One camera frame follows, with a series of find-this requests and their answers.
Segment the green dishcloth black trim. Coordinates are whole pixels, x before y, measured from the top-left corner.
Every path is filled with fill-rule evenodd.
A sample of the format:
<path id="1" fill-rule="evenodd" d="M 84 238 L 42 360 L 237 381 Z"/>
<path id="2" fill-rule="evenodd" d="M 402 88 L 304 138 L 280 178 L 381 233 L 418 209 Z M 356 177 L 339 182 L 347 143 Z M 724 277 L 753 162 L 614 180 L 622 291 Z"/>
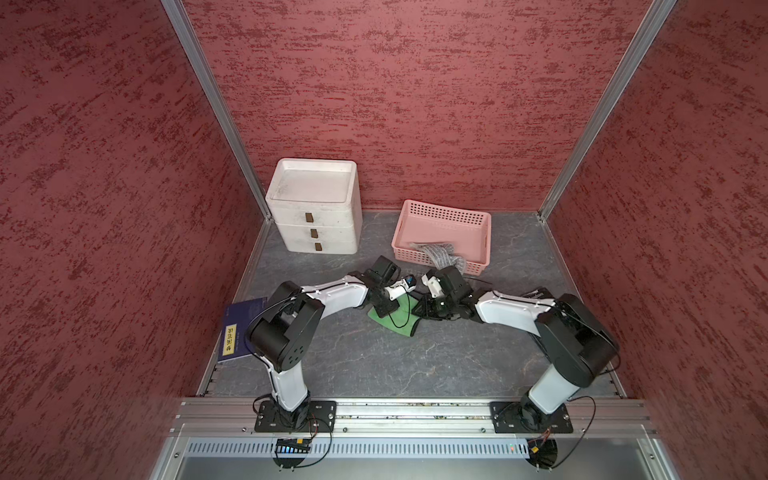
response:
<path id="1" fill-rule="evenodd" d="M 412 310 L 417 305 L 416 299 L 411 294 L 406 294 L 397 299 L 398 308 L 390 314 L 379 316 L 374 308 L 368 311 L 368 317 L 379 325 L 405 337 L 413 337 L 421 318 Z"/>

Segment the grey striped dishcloth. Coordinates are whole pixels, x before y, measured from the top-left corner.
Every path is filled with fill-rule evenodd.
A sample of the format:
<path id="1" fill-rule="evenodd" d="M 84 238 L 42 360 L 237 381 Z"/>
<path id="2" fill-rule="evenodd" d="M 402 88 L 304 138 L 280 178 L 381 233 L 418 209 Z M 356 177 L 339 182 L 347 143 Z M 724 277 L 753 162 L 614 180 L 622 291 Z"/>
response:
<path id="1" fill-rule="evenodd" d="M 437 269 L 455 267 L 460 273 L 465 273 L 467 260 L 456 255 L 451 243 L 411 243 L 410 247 L 425 254 Z"/>

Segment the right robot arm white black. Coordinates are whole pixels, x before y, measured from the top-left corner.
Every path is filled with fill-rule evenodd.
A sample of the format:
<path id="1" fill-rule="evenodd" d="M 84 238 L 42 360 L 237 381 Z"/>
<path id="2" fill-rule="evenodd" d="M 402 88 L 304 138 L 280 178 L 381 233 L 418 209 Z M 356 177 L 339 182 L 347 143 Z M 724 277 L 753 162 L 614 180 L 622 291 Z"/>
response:
<path id="1" fill-rule="evenodd" d="M 531 432 L 549 427 L 558 409 L 589 387 L 620 353 L 618 342 L 572 294 L 534 298 L 490 289 L 463 297 L 427 293 L 414 304 L 412 314 L 435 321 L 501 325 L 532 335 L 550 365 L 521 397 L 514 413 L 514 424 Z"/>

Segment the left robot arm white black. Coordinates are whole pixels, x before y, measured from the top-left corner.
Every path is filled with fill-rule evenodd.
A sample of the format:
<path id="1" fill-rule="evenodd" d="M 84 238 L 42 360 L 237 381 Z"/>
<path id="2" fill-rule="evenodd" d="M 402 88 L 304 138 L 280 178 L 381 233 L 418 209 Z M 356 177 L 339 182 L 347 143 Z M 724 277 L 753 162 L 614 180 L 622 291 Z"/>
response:
<path id="1" fill-rule="evenodd" d="M 348 309 L 372 306 L 385 315 L 398 303 L 386 289 L 395 284 L 400 268 L 384 256 L 363 272 L 315 286 L 281 283 L 266 307 L 250 320 L 244 344 L 267 368 L 271 398 L 284 412 L 305 408 L 310 397 L 301 362 L 320 322 Z"/>

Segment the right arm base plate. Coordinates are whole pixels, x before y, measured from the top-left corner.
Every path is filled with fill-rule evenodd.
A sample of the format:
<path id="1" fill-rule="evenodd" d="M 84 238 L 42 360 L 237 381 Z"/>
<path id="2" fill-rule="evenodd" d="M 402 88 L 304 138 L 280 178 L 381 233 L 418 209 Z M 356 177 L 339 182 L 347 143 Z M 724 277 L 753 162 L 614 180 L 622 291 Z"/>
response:
<path id="1" fill-rule="evenodd" d="M 574 427 L 564 404 L 553 413 L 542 413 L 530 402 L 491 402 L 490 417 L 494 431 L 514 434 L 542 434 L 549 430 L 554 434 L 571 434 Z"/>

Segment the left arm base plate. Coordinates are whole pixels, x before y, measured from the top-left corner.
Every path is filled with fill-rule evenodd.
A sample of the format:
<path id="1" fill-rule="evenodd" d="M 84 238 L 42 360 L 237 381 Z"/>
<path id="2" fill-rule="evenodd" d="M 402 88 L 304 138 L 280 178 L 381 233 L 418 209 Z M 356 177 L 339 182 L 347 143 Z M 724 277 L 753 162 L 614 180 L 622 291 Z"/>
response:
<path id="1" fill-rule="evenodd" d="M 338 404 L 330 400 L 307 400 L 289 412 L 272 400 L 256 408 L 255 433 L 332 433 Z"/>

